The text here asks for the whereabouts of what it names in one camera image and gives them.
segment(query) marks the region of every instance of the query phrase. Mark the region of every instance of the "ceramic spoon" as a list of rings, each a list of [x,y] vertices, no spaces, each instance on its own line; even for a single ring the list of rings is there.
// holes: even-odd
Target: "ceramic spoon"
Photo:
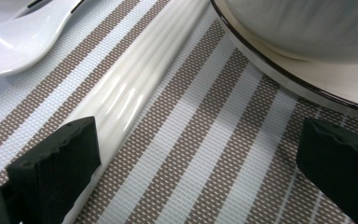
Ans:
[[[40,6],[41,2],[43,0],[0,0],[0,23],[27,14]]]
[[[53,0],[37,11],[0,23],[0,76],[19,73],[53,46],[83,0]]]

